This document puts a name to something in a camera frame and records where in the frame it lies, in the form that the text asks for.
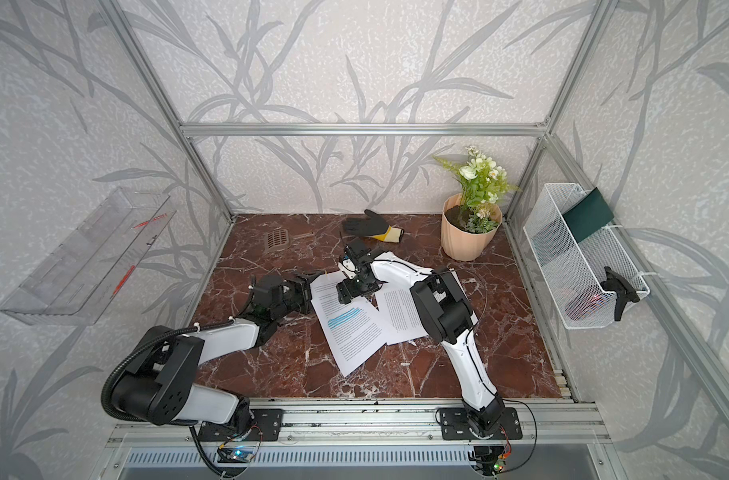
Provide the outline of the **black yellow work glove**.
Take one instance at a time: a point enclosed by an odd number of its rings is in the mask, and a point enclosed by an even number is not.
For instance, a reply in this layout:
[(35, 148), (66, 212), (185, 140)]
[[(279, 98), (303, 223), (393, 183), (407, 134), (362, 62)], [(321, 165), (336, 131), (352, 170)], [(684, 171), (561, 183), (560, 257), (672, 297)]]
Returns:
[(386, 243), (399, 243), (404, 231), (391, 226), (381, 215), (366, 209), (364, 218), (348, 217), (342, 222), (342, 230), (348, 235), (372, 238)]

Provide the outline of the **terracotta pot with plant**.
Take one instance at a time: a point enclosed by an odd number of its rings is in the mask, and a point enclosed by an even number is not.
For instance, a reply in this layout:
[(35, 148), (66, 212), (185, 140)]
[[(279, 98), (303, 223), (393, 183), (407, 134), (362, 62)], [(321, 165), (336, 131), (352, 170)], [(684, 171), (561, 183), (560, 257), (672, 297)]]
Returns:
[(503, 221), (501, 202), (518, 188), (507, 170), (477, 146), (465, 148), (466, 160), (436, 156), (434, 160), (460, 186), (442, 207), (441, 248), (455, 261), (476, 260)]

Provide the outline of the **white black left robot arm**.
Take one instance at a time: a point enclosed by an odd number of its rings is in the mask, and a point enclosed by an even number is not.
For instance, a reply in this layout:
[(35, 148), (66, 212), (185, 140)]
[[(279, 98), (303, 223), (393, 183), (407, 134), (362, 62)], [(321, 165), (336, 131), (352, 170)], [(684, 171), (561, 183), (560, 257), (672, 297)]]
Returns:
[(310, 285), (318, 277), (318, 272), (296, 272), (288, 279), (278, 274), (254, 278), (242, 311), (222, 323), (148, 329), (106, 379), (100, 393), (104, 412), (156, 426), (209, 423), (248, 432), (254, 425), (250, 400), (196, 384), (200, 365), (256, 349), (276, 334), (284, 317), (310, 313)]

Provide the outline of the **black clamp on basket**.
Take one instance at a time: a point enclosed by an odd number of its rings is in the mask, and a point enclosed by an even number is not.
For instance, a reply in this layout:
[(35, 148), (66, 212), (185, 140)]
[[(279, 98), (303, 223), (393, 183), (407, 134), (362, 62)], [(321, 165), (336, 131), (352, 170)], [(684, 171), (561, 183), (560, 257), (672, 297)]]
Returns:
[(626, 305), (628, 303), (640, 302), (640, 297), (625, 277), (612, 270), (609, 266), (604, 267), (604, 272), (606, 278), (599, 285), (604, 291), (615, 293), (613, 319), (615, 322), (620, 322)]

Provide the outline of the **document with blue highlight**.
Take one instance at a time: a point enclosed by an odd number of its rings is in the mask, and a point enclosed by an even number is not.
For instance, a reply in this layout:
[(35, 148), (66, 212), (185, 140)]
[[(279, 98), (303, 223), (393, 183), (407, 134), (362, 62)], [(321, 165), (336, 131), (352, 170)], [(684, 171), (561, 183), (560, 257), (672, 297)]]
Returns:
[(342, 376), (362, 366), (386, 344), (380, 312), (366, 299), (348, 304), (338, 301), (336, 286), (344, 280), (340, 272), (324, 274), (312, 281), (312, 306), (328, 340), (330, 351)]

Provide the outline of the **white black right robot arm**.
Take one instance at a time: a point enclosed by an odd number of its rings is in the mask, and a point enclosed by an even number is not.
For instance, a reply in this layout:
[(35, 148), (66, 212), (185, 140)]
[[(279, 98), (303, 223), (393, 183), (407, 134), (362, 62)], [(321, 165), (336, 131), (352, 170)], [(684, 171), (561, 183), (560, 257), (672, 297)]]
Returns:
[(470, 430), (482, 439), (498, 432), (504, 401), (483, 367), (473, 336), (478, 319), (453, 272), (419, 267), (360, 240), (344, 247), (338, 267), (344, 280), (336, 290), (343, 304), (384, 287), (408, 291), (423, 329), (450, 359)]

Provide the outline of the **left circuit board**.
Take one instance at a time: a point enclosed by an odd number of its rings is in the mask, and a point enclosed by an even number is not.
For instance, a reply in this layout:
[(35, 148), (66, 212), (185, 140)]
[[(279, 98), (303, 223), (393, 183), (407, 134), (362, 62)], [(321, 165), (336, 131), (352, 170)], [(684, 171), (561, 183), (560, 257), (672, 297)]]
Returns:
[(256, 450), (246, 446), (228, 447), (222, 445), (218, 447), (216, 453), (218, 454), (218, 461), (222, 463), (248, 464), (256, 456)]

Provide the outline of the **right circuit board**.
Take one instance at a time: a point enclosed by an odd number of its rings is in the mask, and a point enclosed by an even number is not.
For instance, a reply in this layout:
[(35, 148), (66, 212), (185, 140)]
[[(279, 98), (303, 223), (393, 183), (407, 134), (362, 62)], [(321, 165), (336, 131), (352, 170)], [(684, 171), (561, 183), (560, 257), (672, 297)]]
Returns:
[(477, 474), (485, 478), (496, 478), (504, 472), (508, 456), (510, 448), (507, 446), (475, 446), (468, 454), (468, 459)]

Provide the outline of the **clear acrylic wall shelf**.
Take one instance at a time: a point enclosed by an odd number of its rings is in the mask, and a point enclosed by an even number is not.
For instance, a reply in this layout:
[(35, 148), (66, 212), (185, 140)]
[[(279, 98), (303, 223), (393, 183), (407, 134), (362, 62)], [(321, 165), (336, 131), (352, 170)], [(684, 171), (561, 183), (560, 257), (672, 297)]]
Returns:
[(164, 232), (168, 194), (118, 187), (0, 304), (26, 325), (90, 326)]

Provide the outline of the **circuit board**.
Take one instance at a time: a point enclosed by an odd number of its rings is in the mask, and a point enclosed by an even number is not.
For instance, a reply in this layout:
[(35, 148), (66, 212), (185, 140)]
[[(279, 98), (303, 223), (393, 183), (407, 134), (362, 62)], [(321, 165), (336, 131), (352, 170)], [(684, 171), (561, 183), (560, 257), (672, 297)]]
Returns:
[(228, 447), (222, 445), (218, 447), (216, 453), (218, 454), (218, 461), (222, 463), (248, 464), (256, 456), (256, 450), (246, 446)]
[(468, 459), (477, 474), (485, 478), (496, 478), (504, 472), (508, 456), (510, 448), (507, 446), (475, 446), (468, 454)]

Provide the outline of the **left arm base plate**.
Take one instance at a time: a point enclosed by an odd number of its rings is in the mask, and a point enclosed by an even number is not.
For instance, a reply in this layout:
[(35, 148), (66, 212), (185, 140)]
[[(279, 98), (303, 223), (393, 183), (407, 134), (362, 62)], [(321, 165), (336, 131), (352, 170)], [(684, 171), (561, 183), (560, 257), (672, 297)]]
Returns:
[(276, 442), (282, 430), (282, 409), (256, 409), (236, 413), (236, 419), (222, 425), (204, 422), (196, 438), (200, 442), (224, 443), (226, 440)]

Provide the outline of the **plain printed paper document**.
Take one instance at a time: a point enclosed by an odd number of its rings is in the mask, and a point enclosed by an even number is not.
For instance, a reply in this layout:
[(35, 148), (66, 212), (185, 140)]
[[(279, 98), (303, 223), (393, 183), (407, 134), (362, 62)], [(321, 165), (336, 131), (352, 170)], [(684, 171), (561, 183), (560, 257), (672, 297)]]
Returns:
[(375, 297), (392, 330), (390, 344), (429, 336), (454, 344), (471, 324), (468, 302), (448, 270), (420, 272), (385, 268), (375, 277)]

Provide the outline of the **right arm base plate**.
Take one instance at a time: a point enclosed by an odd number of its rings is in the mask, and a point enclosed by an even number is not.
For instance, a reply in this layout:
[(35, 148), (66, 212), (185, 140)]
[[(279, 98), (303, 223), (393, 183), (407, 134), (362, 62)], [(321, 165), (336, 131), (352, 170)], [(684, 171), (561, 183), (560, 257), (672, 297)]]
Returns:
[(522, 440), (518, 414), (506, 407), (493, 421), (484, 419), (465, 408), (439, 408), (435, 420), (443, 440)]

